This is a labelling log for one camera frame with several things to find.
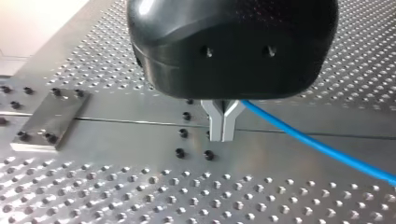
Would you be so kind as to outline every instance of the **black plastic cover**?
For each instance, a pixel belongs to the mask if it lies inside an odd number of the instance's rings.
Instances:
[[[275,99],[318,77],[336,0],[129,0],[134,52],[148,81],[191,99]]]

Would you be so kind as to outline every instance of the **blue tube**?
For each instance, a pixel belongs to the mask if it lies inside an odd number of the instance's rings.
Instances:
[[[337,151],[336,149],[329,147],[318,140],[315,140],[314,138],[309,137],[308,135],[301,133],[300,131],[297,131],[296,129],[290,127],[288,124],[283,122],[280,119],[277,119],[276,117],[272,116],[271,114],[268,114],[267,112],[263,111],[261,108],[258,106],[252,104],[250,101],[243,100],[241,101],[242,104],[245,105],[249,110],[251,110],[253,113],[256,115],[260,116],[261,118],[267,120],[277,128],[283,130],[285,133],[288,133],[289,135],[293,136],[294,138],[300,140],[301,142],[315,148],[316,150],[332,157],[333,159],[336,159],[348,166],[351,166],[367,175],[370,175],[372,177],[375,177],[377,179],[382,179],[385,181],[388,181],[392,186],[396,186],[396,175],[387,173],[385,171],[382,171],[370,164],[367,164],[363,161],[359,161],[353,157],[348,156],[345,153],[342,153],[340,151]]]

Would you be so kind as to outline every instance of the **metal table surface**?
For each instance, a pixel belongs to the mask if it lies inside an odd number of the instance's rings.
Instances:
[[[396,2],[340,0],[337,37],[300,96],[256,102],[346,153],[396,173]],[[89,2],[0,95],[1,223],[395,223],[396,188],[333,161],[245,111],[231,143],[150,87],[123,0]],[[35,92],[28,95],[24,87]],[[59,151],[9,143],[53,87],[92,96]],[[19,110],[9,103],[20,102]],[[191,121],[182,118],[190,112]],[[177,131],[189,131],[182,139]],[[186,159],[175,156],[184,148]],[[206,161],[205,150],[214,161]]]

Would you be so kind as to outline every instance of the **mounting hole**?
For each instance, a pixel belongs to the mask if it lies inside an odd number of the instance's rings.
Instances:
[[[202,56],[206,57],[206,58],[211,58],[213,57],[213,49],[211,49],[208,46],[202,46],[200,49],[200,53]]]
[[[264,46],[262,48],[262,57],[273,58],[276,55],[276,48],[272,46]]]

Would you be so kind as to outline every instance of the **hex socket screw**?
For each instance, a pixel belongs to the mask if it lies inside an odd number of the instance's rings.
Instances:
[[[51,144],[55,144],[58,141],[58,137],[53,133],[46,133],[44,134],[44,137],[46,137],[47,142]]]
[[[30,135],[27,132],[18,132],[17,136],[20,138],[22,142],[29,141]]]
[[[82,90],[75,90],[75,93],[78,98],[84,97],[84,91]]]
[[[183,113],[183,119],[186,121],[190,121],[191,120],[191,114],[189,112],[184,112]]]
[[[52,94],[54,96],[61,96],[62,95],[61,90],[59,90],[58,88],[52,88],[51,91],[52,91]]]
[[[178,131],[178,134],[180,135],[180,137],[182,138],[187,138],[189,137],[189,132],[186,129],[180,129]]]
[[[187,99],[187,100],[186,100],[186,104],[188,104],[188,105],[193,105],[193,104],[194,104],[194,100],[192,100],[192,99]]]
[[[24,93],[28,94],[28,95],[32,95],[33,94],[33,90],[30,87],[25,87],[23,88]]]
[[[0,125],[7,125],[8,124],[8,120],[5,118],[0,118]]]
[[[19,102],[17,102],[17,101],[12,101],[10,104],[11,104],[11,107],[12,107],[13,109],[19,109],[19,108],[21,108],[21,104],[20,104]]]
[[[186,156],[186,153],[184,152],[183,148],[177,148],[176,149],[176,157],[179,159],[183,159]]]
[[[8,87],[8,86],[1,86],[0,89],[1,89],[1,91],[3,93],[10,93],[11,92],[11,88]]]
[[[215,154],[211,150],[205,151],[204,156],[207,161],[213,161],[215,159]]]

